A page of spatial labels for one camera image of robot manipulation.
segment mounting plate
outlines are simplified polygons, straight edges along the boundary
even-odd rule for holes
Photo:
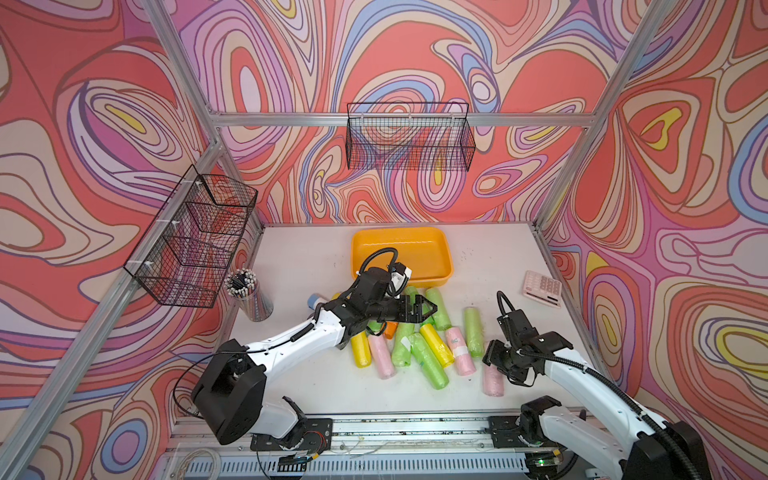
[[[307,450],[309,452],[322,452],[331,448],[331,436],[333,436],[333,419],[306,419],[306,432],[296,447],[286,450],[271,435],[254,435],[250,441],[250,449],[255,452],[294,452]]]
[[[557,447],[558,444],[547,440],[541,445],[529,445],[520,439],[518,415],[488,417],[488,433],[491,434],[494,448],[509,449],[514,447]]]

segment pink wrapped roll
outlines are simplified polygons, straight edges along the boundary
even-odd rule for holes
[[[487,396],[504,396],[505,378],[494,366],[482,366],[482,392]]]
[[[477,372],[472,356],[469,355],[467,342],[464,341],[462,331],[457,326],[452,326],[445,331],[445,342],[451,347],[456,370],[459,375],[465,376]]]
[[[391,379],[397,373],[389,355],[389,347],[386,345],[384,335],[368,335],[368,345],[371,347],[371,356],[382,380]]]

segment swirly wallpaper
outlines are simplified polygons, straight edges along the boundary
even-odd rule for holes
[[[0,2],[0,441],[206,146],[140,2]],[[226,310],[138,293],[26,478],[148,477]]]
[[[679,2],[546,234],[611,375],[768,478],[768,5]]]
[[[217,111],[346,111],[463,98],[592,111],[645,2],[186,0],[171,10]]]
[[[477,127],[469,172],[350,170],[346,128],[230,127],[264,223],[533,220],[580,129]]]

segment wire basket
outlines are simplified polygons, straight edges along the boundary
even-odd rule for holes
[[[465,102],[347,104],[350,170],[463,170],[475,155]]]
[[[237,180],[198,174],[139,268],[126,270],[160,305],[213,307],[256,199]]]

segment yellow tray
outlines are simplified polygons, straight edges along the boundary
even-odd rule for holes
[[[397,260],[413,271],[409,285],[416,288],[445,285],[453,275],[451,250],[445,234],[434,227],[376,228],[361,230],[352,238],[352,277],[371,253],[384,247],[395,247]],[[392,259],[387,253],[375,258],[369,266],[386,269]]]

